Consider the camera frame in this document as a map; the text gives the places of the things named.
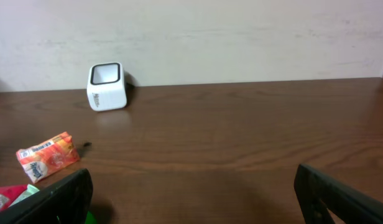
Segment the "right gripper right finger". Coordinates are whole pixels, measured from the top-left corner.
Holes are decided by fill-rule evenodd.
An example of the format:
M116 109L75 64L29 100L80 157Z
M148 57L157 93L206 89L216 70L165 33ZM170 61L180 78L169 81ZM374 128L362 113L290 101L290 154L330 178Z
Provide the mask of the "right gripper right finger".
M305 223L334 223L334 213L345 223L383 224L383 203L336 179L300 164L293 184Z

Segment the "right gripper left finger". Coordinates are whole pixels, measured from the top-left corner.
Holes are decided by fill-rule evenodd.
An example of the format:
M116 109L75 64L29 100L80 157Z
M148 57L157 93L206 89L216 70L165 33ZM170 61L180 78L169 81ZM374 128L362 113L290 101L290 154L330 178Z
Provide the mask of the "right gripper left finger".
M0 224L84 224L93 195L88 169L80 169L0 212Z

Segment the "green-lid white jar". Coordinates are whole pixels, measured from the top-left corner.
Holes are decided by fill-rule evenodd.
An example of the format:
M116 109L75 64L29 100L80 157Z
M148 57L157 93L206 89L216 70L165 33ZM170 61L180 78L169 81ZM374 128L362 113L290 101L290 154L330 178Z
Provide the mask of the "green-lid white jar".
M93 216L91 212L86 214L85 224L98 224L96 218Z

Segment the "teal white snack packet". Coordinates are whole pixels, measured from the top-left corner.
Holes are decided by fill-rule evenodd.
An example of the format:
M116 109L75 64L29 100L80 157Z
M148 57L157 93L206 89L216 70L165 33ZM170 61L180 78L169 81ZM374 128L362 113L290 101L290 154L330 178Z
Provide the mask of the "teal white snack packet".
M28 184L27 185L27 188L25 191L23 191L23 193L21 193L16 199L15 201L13 201L11 204L10 204L10 207L25 200L26 198L30 197L31 195L33 194L36 194L37 192L39 192L39 189L31 184Z

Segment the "orange white small packet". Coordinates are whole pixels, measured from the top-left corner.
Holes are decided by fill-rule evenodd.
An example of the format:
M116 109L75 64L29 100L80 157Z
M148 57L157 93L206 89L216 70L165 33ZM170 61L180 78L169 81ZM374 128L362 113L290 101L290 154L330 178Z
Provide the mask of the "orange white small packet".
M67 132L20 149L16 157L33 184L80 160L72 136Z

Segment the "red snack packet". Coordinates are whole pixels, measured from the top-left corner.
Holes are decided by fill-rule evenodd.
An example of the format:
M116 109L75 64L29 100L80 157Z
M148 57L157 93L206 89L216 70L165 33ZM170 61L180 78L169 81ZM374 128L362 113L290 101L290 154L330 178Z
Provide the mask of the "red snack packet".
M0 187L0 212L7 209L26 190L27 185Z

